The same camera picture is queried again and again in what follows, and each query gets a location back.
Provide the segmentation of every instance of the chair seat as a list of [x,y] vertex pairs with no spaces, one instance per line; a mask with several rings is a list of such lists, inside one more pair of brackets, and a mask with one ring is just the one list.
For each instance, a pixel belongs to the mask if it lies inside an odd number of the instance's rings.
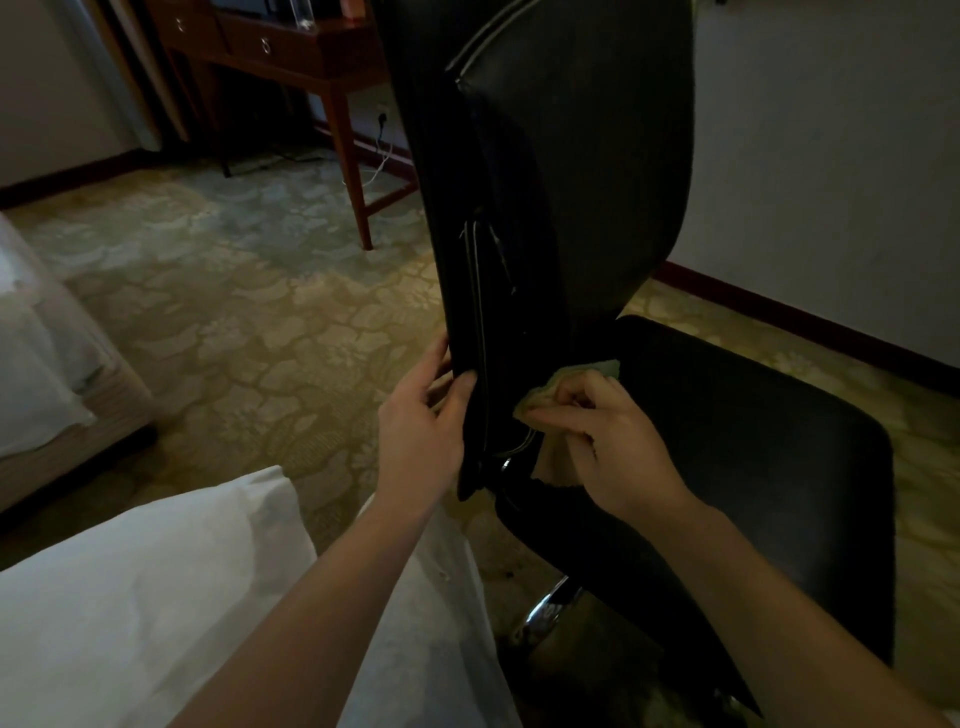
[[[855,407],[752,360],[636,316],[608,342],[691,491],[884,662],[894,619],[893,456]],[[692,676],[755,705],[726,650],[656,551],[583,488],[498,482],[496,510],[537,554],[657,641]]]

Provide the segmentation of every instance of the chair backrest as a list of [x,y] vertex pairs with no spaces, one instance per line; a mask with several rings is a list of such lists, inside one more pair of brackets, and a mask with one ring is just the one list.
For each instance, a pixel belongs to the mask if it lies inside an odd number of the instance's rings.
[[693,153],[690,0],[372,0],[417,167],[468,458],[582,361],[673,247]]

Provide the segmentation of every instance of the black office chair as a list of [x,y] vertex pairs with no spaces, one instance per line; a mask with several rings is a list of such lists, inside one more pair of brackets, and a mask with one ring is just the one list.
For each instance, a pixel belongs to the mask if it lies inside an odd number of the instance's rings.
[[693,151],[689,0],[372,0],[457,371],[480,374],[460,496],[635,623],[695,691],[755,707],[651,546],[583,488],[531,480],[512,418],[559,367],[618,358],[690,489],[878,657],[893,642],[890,443],[836,397],[617,318],[673,247]]

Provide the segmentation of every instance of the floor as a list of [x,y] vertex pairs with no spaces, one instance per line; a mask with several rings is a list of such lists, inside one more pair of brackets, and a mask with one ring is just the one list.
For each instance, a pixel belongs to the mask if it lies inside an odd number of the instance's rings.
[[[369,191],[399,185],[381,175]],[[254,165],[231,180],[208,165],[148,170],[10,211],[159,415],[153,445],[3,519],[0,568],[128,508],[275,463],[317,548],[328,546],[372,491],[376,406],[442,324],[420,205],[414,196],[373,217],[366,254],[333,161]],[[960,706],[960,401],[657,282],[629,310],[886,426],[899,499],[896,667],[935,704]],[[558,574],[505,531],[487,496],[446,505],[503,635]],[[535,660],[538,679],[560,686],[553,694],[595,722],[695,724],[657,683],[655,647],[595,601],[578,614]]]

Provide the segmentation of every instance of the white wall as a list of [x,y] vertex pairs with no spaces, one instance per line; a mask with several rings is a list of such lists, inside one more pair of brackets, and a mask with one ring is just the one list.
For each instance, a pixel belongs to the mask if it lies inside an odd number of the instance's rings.
[[[313,115],[322,121],[326,121],[324,105],[321,103],[320,97],[311,94],[307,98],[310,101],[310,109],[313,111]],[[374,139],[376,139],[380,130],[377,122],[377,117],[380,115],[379,107],[381,105],[385,106],[387,108],[387,126],[383,132],[383,143],[387,149],[393,143],[399,149],[409,150],[407,136],[403,132],[402,124],[400,124],[400,114],[396,110],[396,100],[390,84],[354,91],[347,97],[347,101],[350,107],[350,125],[353,130]]]
[[0,2],[0,186],[137,146],[56,4]]
[[671,260],[960,366],[960,2],[701,5]]

